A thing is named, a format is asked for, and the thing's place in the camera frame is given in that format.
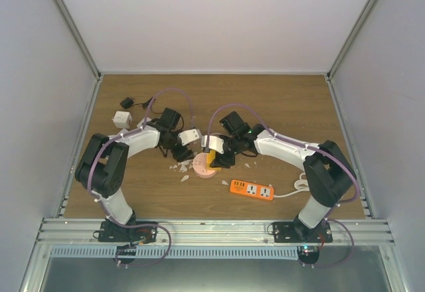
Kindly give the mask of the pink round socket base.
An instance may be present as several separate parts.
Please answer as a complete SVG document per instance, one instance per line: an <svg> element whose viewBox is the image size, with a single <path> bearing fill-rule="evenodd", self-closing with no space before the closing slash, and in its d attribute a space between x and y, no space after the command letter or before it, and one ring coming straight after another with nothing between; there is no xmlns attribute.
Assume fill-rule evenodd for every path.
<svg viewBox="0 0 425 292"><path fill-rule="evenodd" d="M207 165L207 155L207 153L199 153L192 162L195 174L202 179L212 178L221 170L221 168L210 168Z"/></svg>

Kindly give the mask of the yellow cube socket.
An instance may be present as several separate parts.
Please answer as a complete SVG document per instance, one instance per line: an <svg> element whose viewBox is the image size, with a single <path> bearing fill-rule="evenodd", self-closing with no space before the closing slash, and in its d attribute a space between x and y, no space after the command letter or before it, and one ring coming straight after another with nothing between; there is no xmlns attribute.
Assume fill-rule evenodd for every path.
<svg viewBox="0 0 425 292"><path fill-rule="evenodd" d="M208 170L213 170L213 171L218 170L217 167L213 166L213 161L215 160L215 157L216 157L216 151L211 149L206 155L206 168Z"/></svg>

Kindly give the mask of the orange power strip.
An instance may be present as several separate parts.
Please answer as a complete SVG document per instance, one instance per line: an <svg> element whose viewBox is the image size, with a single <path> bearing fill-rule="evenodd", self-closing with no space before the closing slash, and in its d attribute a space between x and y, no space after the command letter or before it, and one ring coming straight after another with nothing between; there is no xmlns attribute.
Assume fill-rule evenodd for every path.
<svg viewBox="0 0 425 292"><path fill-rule="evenodd" d="M256 184L253 182L233 179L230 183L230 192L250 198L271 201L274 198L274 189L271 186Z"/></svg>

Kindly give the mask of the white tiger cube plug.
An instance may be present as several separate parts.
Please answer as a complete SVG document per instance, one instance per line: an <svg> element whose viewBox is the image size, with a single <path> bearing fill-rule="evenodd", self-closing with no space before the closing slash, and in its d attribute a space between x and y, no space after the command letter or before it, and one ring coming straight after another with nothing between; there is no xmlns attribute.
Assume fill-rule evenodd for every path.
<svg viewBox="0 0 425 292"><path fill-rule="evenodd" d="M113 124L119 129L129 129L132 121L133 117L128 111L117 111L112 118Z"/></svg>

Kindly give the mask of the black power adapter with cable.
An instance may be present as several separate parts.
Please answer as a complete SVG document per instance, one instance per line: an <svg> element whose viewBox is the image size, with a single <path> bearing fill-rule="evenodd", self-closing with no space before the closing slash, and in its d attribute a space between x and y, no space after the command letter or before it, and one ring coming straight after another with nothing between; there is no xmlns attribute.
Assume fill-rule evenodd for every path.
<svg viewBox="0 0 425 292"><path fill-rule="evenodd" d="M142 107L144 110L148 110L152 108L152 105L154 103L155 99L154 98L150 98L149 100L147 100L146 102L143 103L135 103L133 98L127 97L124 100L122 100L120 102L120 106L124 109L124 110L128 110L129 108L132 107Z"/></svg>

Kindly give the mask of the white cube adapter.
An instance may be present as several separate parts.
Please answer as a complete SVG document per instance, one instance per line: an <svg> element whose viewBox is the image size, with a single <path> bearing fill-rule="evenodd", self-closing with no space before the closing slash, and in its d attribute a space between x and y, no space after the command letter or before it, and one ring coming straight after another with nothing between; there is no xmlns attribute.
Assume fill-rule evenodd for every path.
<svg viewBox="0 0 425 292"><path fill-rule="evenodd" d="M150 117L147 117L146 119L142 119L137 125L136 125L136 127L137 128L140 128L140 127L142 127L143 126L143 124L146 122L146 123L148 123L148 122L150 122L151 121L151 118Z"/></svg>

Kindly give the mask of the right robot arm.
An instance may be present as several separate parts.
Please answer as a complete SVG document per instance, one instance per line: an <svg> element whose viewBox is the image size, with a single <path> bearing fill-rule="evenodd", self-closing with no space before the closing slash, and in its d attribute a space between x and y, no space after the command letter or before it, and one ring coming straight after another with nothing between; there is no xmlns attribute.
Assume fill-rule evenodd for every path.
<svg viewBox="0 0 425 292"><path fill-rule="evenodd" d="M279 159L305 173L310 197L292 222L295 237L301 242L316 237L332 210L347 202L347 191L359 188L351 165L333 141L300 141L274 131L263 121L249 126L235 111L222 118L220 124L226 135L208 132L201 139L205 151L216 153L213 167L229 169L237 155L249 151Z"/></svg>

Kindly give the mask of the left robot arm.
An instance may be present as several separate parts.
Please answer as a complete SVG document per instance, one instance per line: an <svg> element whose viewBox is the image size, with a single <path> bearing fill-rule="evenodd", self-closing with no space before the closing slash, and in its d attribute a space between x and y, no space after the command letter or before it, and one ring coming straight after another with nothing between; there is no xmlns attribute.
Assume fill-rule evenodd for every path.
<svg viewBox="0 0 425 292"><path fill-rule="evenodd" d="M122 129L116 135L95 133L78 163L75 179L99 203L106 220L115 224L114 234L123 242L134 239L137 233L135 212L122 191L127 161L148 149L170 151L178 163L193 159L188 145L200 140L202 134L193 126L177 130L180 119L180 113L165 108L161 117L144 117L133 130Z"/></svg>

